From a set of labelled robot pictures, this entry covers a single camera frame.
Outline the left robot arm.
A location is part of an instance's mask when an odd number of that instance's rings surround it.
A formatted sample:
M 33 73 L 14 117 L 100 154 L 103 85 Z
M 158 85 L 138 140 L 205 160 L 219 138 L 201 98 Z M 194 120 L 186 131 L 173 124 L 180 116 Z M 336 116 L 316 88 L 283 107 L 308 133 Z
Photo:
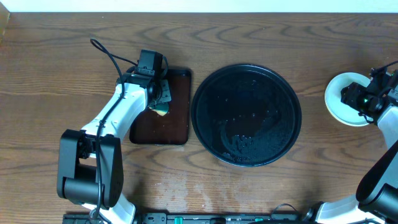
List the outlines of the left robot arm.
M 148 106 L 171 100 L 167 72 L 132 67 L 118 78 L 113 96 L 91 122 L 62 134 L 57 194 L 89 209 L 89 221 L 133 223 L 136 208 L 122 194 L 121 143 Z

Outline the green yellow sponge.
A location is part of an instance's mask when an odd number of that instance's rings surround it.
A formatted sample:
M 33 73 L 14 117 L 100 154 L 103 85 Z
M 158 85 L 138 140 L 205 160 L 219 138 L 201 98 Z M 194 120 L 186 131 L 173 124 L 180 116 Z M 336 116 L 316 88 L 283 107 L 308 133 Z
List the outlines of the green yellow sponge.
M 149 109 L 156 112 L 159 116 L 165 116 L 169 112 L 168 103 L 158 103 L 149 106 Z

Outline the light blue plate front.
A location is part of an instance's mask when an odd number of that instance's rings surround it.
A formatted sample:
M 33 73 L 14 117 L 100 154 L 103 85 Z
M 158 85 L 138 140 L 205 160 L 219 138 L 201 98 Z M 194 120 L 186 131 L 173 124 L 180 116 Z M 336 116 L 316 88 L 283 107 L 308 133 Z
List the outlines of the light blue plate front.
M 367 87 L 370 79 L 362 74 L 354 72 L 341 73 L 334 77 L 325 90 L 325 104 L 330 114 L 339 122 L 348 126 L 366 126 L 363 116 L 358 111 L 341 102 L 341 90 L 353 82 Z

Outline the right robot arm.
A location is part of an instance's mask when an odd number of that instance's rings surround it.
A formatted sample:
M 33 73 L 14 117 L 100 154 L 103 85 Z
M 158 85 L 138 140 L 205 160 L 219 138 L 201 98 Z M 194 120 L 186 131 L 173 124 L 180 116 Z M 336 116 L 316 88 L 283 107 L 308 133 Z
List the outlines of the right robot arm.
M 397 223 L 397 73 L 337 75 L 325 90 L 330 114 L 348 126 L 376 125 L 386 153 L 360 181 L 354 195 L 320 202 L 302 217 L 312 223 Z

